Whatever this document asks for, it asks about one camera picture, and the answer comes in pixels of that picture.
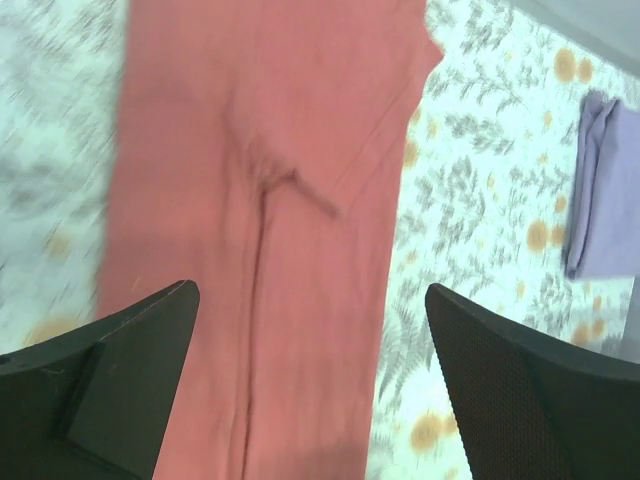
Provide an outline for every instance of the bedsheet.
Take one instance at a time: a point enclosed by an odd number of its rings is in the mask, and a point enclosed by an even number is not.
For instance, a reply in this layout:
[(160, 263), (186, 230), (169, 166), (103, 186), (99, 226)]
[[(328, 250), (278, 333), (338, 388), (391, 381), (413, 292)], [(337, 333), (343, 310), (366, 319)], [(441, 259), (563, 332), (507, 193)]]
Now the bedsheet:
[(127, 6), (0, 2), (0, 354), (93, 318)]
[(571, 282), (562, 250), (580, 101), (640, 81), (500, 0), (430, 0), (445, 52), (407, 137), (367, 480), (471, 478), (424, 311), (440, 282), (615, 354), (633, 280)]

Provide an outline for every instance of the white floral fabric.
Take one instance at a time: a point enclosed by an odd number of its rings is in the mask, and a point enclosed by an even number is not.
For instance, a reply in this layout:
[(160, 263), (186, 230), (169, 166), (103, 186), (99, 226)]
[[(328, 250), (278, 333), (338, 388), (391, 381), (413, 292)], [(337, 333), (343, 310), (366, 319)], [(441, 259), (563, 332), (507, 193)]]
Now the white floral fabric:
[[(93, 318), (126, 0), (0, 2), (0, 354)], [(580, 99), (640, 82), (500, 0), (430, 0), (445, 51), (407, 139), (368, 480), (469, 479), (424, 312), (432, 282), (604, 353), (631, 280), (561, 250)]]
[(127, 8), (0, 1), (0, 354), (92, 318)]

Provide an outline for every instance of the purple cloth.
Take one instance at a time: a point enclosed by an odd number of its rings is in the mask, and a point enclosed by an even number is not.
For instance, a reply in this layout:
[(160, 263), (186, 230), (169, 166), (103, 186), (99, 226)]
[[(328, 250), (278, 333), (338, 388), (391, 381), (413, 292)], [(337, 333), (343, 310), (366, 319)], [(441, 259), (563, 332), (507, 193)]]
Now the purple cloth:
[(570, 278), (640, 275), (640, 113), (599, 92), (582, 108), (568, 247)]

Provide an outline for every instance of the pink shirt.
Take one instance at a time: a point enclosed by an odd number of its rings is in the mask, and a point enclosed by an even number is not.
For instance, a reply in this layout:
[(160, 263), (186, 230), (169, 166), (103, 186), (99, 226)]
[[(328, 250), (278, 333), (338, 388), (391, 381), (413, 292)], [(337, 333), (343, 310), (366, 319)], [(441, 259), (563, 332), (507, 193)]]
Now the pink shirt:
[(130, 15), (99, 313), (201, 290), (154, 478), (362, 478), (424, 5)]

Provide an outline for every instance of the fabric fold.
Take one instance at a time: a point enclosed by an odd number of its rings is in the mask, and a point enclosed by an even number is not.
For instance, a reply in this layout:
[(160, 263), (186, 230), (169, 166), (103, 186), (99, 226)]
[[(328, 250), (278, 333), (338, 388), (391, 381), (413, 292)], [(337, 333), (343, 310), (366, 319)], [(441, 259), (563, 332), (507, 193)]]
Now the fabric fold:
[(569, 278), (640, 274), (639, 154), (640, 113), (590, 92), (578, 133)]

